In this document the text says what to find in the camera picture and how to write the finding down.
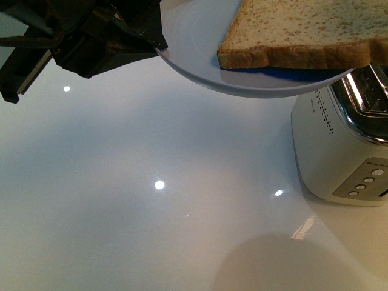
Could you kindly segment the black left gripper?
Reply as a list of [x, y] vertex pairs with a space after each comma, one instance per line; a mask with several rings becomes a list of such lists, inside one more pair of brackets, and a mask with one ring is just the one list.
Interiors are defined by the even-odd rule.
[[51, 59], [89, 79], [168, 47], [159, 1], [1, 1], [1, 12], [28, 27], [1, 38], [13, 48], [1, 67], [1, 96], [14, 104]]

